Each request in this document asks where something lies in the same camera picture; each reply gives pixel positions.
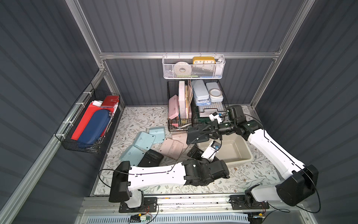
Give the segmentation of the pink calculator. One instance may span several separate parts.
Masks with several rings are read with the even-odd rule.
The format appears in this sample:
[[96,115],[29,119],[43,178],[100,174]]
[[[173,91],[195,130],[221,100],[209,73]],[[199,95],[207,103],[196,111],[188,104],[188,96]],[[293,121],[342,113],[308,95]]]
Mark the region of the pink calculator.
[[187,148],[187,133],[186,132],[181,132],[181,133],[174,133],[172,134],[172,139],[175,141],[179,141],[183,144],[183,149]]
[[183,150],[183,146],[183,143],[177,140],[166,138],[161,144],[159,153],[173,159],[179,159]]

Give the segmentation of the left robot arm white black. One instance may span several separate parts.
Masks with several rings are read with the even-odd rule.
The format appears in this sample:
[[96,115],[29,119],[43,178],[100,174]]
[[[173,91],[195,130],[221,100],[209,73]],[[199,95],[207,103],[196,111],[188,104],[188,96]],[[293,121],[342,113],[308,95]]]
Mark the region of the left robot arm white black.
[[143,205],[141,189],[157,185],[207,186],[218,179],[229,179],[229,169],[214,155],[209,161],[196,155],[180,163],[159,167],[136,167],[121,162],[113,171],[109,202],[125,203],[129,208]]

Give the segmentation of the black calculator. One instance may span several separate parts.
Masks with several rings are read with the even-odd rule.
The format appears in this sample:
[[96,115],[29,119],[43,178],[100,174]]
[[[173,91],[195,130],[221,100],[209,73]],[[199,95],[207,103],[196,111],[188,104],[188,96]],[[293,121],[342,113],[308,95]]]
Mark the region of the black calculator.
[[188,133],[187,131],[187,145],[206,142],[209,139],[209,133]]
[[150,149],[144,154],[138,167],[158,167],[163,159],[164,156],[161,153]]

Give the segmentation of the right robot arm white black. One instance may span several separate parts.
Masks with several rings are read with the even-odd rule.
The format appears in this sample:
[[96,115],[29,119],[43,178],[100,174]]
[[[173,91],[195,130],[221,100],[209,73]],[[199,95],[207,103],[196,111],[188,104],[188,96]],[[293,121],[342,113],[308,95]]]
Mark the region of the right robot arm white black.
[[219,115],[215,114],[210,123],[188,129],[187,145],[206,141],[210,141],[210,144],[205,151],[196,147],[189,151],[190,160],[184,162],[186,185],[206,186],[216,179],[229,178],[228,165],[215,155],[224,148],[223,136],[235,133],[258,148],[284,179],[278,184],[257,184],[246,189],[244,198],[240,200],[248,209],[257,206],[266,209],[269,201],[282,201],[289,206],[298,206],[318,193],[316,184],[319,171],[313,165],[306,166],[290,155],[269,136],[259,121],[248,121],[240,105],[229,107],[227,114],[229,121],[226,123],[219,122]]

